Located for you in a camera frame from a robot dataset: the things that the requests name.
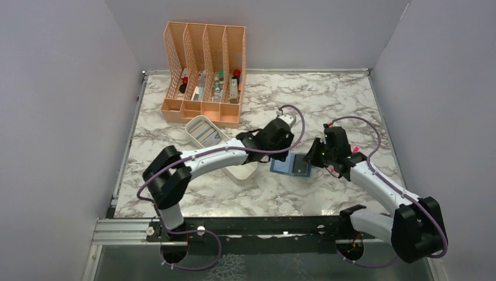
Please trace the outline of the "teal card holder wallet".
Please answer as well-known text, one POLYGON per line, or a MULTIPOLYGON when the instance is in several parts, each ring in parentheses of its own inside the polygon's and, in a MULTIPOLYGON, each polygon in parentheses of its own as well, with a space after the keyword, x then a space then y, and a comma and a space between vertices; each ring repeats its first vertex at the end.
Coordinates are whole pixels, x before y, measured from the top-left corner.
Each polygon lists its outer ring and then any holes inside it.
POLYGON ((285 161, 272 159, 270 171, 272 173, 284 174, 287 176, 294 176, 292 173, 292 166, 293 166, 295 154, 297 154, 297 153, 289 152, 285 161))

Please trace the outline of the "dark credit card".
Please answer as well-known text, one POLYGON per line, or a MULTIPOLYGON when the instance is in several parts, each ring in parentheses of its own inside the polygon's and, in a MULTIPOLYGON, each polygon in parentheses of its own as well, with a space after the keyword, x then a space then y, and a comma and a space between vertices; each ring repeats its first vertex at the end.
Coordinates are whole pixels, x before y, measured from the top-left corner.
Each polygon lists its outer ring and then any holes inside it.
POLYGON ((304 160, 304 156, 305 155, 302 153, 295 154, 292 166, 292 173, 294 176, 309 176, 311 166, 304 160))

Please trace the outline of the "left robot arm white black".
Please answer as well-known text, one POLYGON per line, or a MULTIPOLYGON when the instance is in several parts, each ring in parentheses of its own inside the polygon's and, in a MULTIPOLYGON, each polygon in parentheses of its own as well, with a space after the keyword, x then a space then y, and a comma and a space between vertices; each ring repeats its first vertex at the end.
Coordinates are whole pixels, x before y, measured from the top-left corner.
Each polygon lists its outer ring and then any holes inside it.
POLYGON ((294 122, 293 116, 284 114, 263 129, 239 133, 209 148, 188 152, 180 152, 175 146, 164 148, 143 173, 144 185, 163 221, 163 235, 172 241, 183 235, 179 202, 191 180, 225 167, 260 162, 266 156, 284 159, 294 138, 294 122))

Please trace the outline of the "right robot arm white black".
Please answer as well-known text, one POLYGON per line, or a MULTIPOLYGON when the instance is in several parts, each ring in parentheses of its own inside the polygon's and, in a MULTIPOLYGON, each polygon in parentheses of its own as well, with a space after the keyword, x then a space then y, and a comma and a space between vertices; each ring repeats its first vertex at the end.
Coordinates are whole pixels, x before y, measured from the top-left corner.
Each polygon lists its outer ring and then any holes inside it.
POLYGON ((391 181, 369 157, 352 152, 346 131, 326 124, 324 138, 315 138, 304 160, 350 181, 371 194, 389 213, 374 213, 356 205, 339 213, 337 230, 345 238, 365 232, 393 247, 406 263, 447 252, 448 240, 439 203, 421 198, 391 181))

